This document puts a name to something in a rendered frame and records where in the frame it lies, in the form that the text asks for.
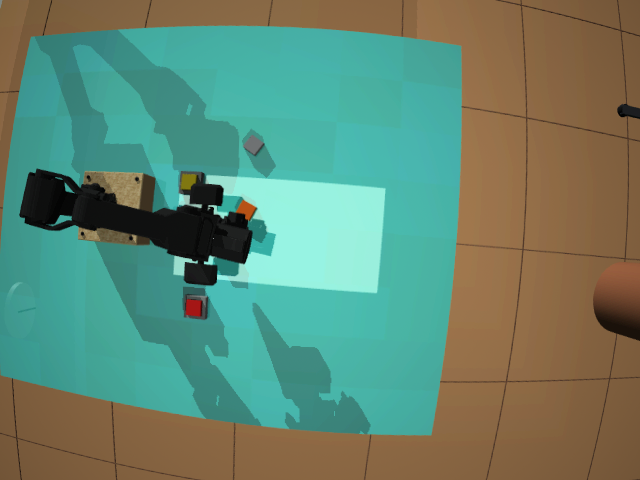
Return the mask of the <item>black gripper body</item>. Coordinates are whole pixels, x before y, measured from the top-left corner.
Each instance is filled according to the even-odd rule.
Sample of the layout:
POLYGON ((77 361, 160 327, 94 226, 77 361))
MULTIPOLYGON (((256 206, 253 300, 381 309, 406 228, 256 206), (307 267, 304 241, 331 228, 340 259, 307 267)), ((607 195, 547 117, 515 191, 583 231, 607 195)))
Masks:
MULTIPOLYGON (((214 207, 209 205, 222 206, 224 197, 224 188, 216 184, 196 183, 191 186, 190 205, 202 204, 201 208, 208 210, 209 215, 214 215, 214 207)), ((217 283, 218 266, 204 264, 204 261, 198 263, 185 262, 184 281, 188 284, 199 285, 215 285, 217 283)))

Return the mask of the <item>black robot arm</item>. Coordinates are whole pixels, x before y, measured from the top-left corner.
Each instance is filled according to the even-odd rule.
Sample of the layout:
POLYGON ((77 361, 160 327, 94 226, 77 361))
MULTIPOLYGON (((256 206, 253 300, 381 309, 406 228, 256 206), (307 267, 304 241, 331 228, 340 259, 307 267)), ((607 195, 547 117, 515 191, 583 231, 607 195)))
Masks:
POLYGON ((26 224, 48 231, 73 225, 92 231, 101 227, 149 238, 174 256, 205 262, 211 256, 246 263, 253 231, 244 213, 229 212, 222 219, 192 205, 152 213, 117 204, 115 194, 105 191, 98 183, 80 188, 69 176, 37 168, 36 173, 28 174, 19 216, 26 224), (66 192, 65 183, 75 194, 66 192), (60 215, 72 216, 72 221, 54 225, 60 215))

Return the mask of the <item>red button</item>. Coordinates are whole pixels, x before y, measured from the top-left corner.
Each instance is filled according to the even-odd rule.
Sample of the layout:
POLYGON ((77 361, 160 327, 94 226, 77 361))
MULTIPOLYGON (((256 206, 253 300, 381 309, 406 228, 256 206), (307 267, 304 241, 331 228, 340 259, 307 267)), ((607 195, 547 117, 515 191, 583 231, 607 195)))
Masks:
POLYGON ((208 297, 186 294, 184 297, 184 318, 205 320, 208 315, 208 297))

